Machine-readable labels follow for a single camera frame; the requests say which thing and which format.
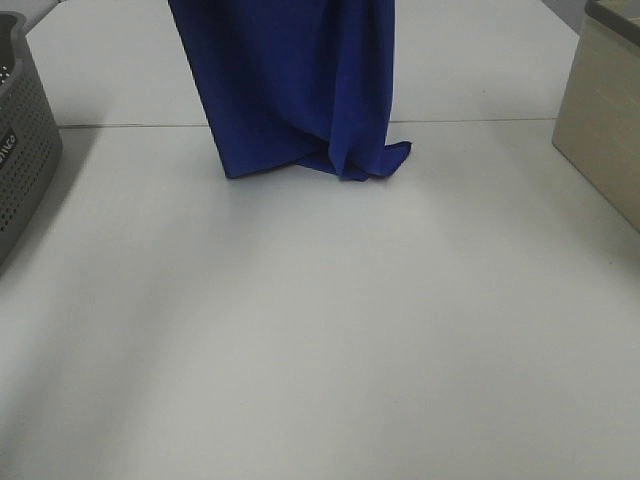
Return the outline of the grey perforated plastic basket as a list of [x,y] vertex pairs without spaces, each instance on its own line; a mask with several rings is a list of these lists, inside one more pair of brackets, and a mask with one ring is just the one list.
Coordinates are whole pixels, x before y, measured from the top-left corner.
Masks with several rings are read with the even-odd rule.
[[27,18],[1,13],[1,259],[18,243],[58,167],[63,144],[26,39]]

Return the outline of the beige wooden box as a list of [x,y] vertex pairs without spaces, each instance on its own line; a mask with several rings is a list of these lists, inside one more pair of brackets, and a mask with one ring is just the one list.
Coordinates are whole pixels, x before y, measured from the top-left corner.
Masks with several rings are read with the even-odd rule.
[[639,3],[588,1],[553,146],[639,227]]

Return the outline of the blue microfibre towel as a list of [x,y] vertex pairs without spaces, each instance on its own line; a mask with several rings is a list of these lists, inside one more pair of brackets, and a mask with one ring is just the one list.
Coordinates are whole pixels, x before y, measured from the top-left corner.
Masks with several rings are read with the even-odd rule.
[[173,1],[169,5],[225,175],[289,165],[364,181],[411,145],[387,140],[392,1]]

